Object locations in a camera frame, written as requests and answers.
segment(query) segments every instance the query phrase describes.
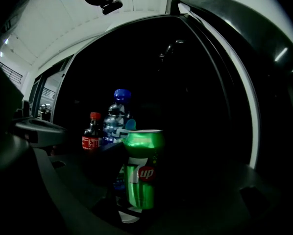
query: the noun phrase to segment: red label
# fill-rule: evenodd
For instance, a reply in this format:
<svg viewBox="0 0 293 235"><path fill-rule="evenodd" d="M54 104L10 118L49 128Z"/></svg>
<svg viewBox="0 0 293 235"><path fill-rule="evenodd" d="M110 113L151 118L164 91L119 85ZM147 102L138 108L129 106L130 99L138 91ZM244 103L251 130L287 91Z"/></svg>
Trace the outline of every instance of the red label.
<svg viewBox="0 0 293 235"><path fill-rule="evenodd" d="M95 150L100 146L100 138L82 137L82 148L84 150Z"/></svg>
<svg viewBox="0 0 293 235"><path fill-rule="evenodd" d="M150 166L143 166L138 171L139 179L144 182L149 182L155 178L155 169Z"/></svg>

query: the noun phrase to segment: white ceiling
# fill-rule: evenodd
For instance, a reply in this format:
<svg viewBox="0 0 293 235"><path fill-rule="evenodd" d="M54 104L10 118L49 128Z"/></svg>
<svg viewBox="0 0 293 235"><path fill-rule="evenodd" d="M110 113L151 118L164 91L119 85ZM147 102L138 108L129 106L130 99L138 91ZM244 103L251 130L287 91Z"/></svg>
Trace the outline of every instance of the white ceiling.
<svg viewBox="0 0 293 235"><path fill-rule="evenodd" d="M102 34L116 21L163 14L167 0L122 0L107 16L84 0L31 0L2 52L25 70L38 69L63 50Z"/></svg>

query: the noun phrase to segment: water bottle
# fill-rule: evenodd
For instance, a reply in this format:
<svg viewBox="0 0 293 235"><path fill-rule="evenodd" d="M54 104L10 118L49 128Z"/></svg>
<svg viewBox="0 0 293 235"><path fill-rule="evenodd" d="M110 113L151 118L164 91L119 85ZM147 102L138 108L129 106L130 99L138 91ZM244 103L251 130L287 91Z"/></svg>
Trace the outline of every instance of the water bottle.
<svg viewBox="0 0 293 235"><path fill-rule="evenodd" d="M129 101L131 93L128 90L118 89L114 93L115 103L108 109L108 115L103 123L103 144L118 143L127 137L126 123L130 119Z"/></svg>

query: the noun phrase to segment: coca-cola bottle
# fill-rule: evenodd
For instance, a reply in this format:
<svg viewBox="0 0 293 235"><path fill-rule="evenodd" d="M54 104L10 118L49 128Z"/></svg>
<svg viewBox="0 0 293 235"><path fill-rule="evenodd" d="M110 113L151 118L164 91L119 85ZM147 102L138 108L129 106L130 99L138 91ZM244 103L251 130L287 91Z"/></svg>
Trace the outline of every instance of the coca-cola bottle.
<svg viewBox="0 0 293 235"><path fill-rule="evenodd" d="M94 152L102 143L102 131L99 127L99 120L101 114L91 112L90 114L90 127L84 131L82 136L82 148L88 152Z"/></svg>

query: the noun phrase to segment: green soda can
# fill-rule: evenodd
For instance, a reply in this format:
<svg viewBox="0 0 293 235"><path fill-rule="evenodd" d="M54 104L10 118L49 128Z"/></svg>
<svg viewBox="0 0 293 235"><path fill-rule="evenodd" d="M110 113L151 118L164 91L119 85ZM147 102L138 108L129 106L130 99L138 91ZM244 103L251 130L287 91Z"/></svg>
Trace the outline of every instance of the green soda can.
<svg viewBox="0 0 293 235"><path fill-rule="evenodd" d="M127 199L132 206L152 209L158 162L164 150L161 130L129 131L123 141L128 154L124 167Z"/></svg>

